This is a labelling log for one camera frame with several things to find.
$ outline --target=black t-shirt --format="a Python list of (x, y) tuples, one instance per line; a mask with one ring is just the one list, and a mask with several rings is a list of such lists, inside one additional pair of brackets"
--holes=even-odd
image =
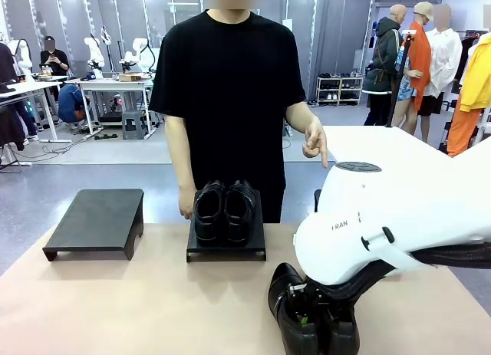
[[(55, 56), (60, 60), (62, 64), (67, 65), (70, 67), (70, 64), (68, 63), (67, 55), (60, 50), (54, 50), (52, 54), (49, 53), (49, 51), (42, 51), (41, 52), (41, 65), (45, 65), (46, 61), (49, 59), (50, 56)], [(54, 62), (51, 62), (49, 64), (51, 69), (53, 69), (53, 75), (66, 75), (68, 70), (63, 70), (59, 64), (56, 64)]]
[(17, 73), (14, 69), (14, 57), (7, 45), (0, 43), (0, 82), (10, 83), (18, 81)]
[(283, 190), (285, 109), (304, 99), (286, 27), (253, 13), (224, 24), (203, 12), (167, 33), (150, 109), (184, 119), (197, 189), (246, 179)]

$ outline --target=neck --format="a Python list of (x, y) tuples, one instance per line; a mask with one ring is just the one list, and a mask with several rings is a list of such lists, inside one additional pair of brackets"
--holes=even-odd
[(421, 26), (424, 26), (424, 18), (422, 15), (419, 15), (419, 14), (414, 14), (414, 21), (421, 25)]
[(206, 13), (214, 20), (226, 24), (242, 23), (251, 15), (249, 10), (210, 9)]

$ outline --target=mannequin hand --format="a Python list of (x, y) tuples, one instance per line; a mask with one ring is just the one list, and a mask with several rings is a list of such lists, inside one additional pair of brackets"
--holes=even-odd
[(196, 187), (179, 188), (179, 212), (185, 219), (190, 219), (193, 215), (194, 195)]
[(415, 77), (416, 79), (421, 79), (423, 77), (423, 73), (419, 70), (409, 70), (407, 72), (408, 77)]
[(321, 121), (316, 117), (305, 131), (305, 144), (303, 145), (304, 156), (307, 158), (322, 157), (322, 165), (328, 168), (328, 146), (324, 128)]

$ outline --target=shoe rack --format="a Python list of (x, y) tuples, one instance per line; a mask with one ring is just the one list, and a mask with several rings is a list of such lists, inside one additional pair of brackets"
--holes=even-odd
[[(333, 88), (321, 89), (322, 84), (331, 84)], [(363, 88), (363, 77), (318, 77), (317, 78), (317, 93), (316, 101), (318, 105), (321, 104), (335, 104), (339, 106), (340, 104), (360, 104), (361, 89)], [(346, 93), (353, 93), (353, 98), (341, 98)], [(336, 95), (338, 99), (328, 100), (328, 95)]]

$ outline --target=orange shirt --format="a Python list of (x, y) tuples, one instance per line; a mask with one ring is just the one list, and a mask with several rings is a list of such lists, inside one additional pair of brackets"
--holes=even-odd
[(409, 48), (409, 62), (411, 70), (419, 70), (423, 73), (421, 79), (411, 78), (411, 87), (417, 90), (417, 97), (414, 101), (414, 109), (418, 112), (423, 102), (424, 88), (430, 83), (430, 65), (431, 65), (431, 46), (427, 34), (423, 27), (413, 21), (410, 26), (411, 30), (417, 31), (414, 40)]

